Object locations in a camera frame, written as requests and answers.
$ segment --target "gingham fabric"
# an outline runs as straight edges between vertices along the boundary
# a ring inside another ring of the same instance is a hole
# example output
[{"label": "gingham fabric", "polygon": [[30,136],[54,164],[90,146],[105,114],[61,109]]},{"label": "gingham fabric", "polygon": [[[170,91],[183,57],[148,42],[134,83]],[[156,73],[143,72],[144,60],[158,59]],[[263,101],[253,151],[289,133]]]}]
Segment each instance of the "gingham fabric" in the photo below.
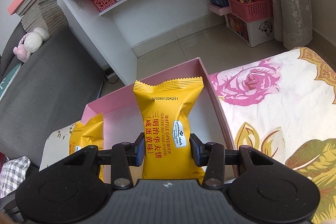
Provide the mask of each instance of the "gingham fabric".
[{"label": "gingham fabric", "polygon": [[29,165],[30,160],[27,157],[21,157],[4,163],[0,173],[0,198],[5,197],[18,188],[26,178],[26,171]]}]

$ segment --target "yellow leaf print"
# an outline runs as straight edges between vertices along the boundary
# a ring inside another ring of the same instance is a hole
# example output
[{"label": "yellow leaf print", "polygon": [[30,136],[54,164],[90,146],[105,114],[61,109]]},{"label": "yellow leaf print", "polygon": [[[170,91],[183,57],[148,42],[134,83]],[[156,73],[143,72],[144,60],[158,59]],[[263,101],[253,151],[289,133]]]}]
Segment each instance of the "yellow leaf print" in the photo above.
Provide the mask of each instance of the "yellow leaf print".
[{"label": "yellow leaf print", "polygon": [[310,140],[286,160],[286,166],[312,180],[320,190],[314,224],[336,217],[336,139]]},{"label": "yellow leaf print", "polygon": [[235,145],[238,149],[241,145],[249,145],[255,149],[259,149],[259,135],[257,131],[249,123],[244,122],[239,128],[235,139]]},{"label": "yellow leaf print", "polygon": [[281,127],[276,128],[264,139],[260,150],[281,163],[285,162],[285,139]]}]

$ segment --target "floral tablecloth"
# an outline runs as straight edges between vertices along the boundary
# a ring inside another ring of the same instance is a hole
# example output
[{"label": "floral tablecloth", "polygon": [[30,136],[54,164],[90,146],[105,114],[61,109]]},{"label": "floral tablecloth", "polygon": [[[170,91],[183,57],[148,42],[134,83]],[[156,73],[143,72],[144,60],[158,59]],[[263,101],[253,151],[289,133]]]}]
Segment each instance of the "floral tablecloth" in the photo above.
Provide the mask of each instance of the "floral tablecloth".
[{"label": "floral tablecloth", "polygon": [[303,47],[210,76],[236,147],[247,144],[318,186],[313,223],[336,217],[336,73]]}]

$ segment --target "green pillow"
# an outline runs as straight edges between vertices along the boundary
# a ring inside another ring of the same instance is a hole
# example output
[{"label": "green pillow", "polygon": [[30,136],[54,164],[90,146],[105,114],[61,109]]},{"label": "green pillow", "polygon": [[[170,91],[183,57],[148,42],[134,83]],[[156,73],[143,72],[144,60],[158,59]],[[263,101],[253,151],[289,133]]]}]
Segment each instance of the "green pillow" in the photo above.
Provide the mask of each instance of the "green pillow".
[{"label": "green pillow", "polygon": [[0,100],[8,89],[9,85],[12,83],[14,77],[17,75],[17,72],[21,68],[21,63],[17,64],[7,75],[2,79],[0,83]]}]

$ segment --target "stack of books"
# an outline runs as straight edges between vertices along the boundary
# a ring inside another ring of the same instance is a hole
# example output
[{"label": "stack of books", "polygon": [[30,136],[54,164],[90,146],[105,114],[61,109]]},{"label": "stack of books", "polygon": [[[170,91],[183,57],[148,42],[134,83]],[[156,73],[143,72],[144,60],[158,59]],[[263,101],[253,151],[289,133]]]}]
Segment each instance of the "stack of books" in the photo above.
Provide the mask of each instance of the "stack of books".
[{"label": "stack of books", "polygon": [[21,17],[26,32],[41,27],[51,35],[61,26],[68,24],[57,0],[23,0],[15,13]]}]

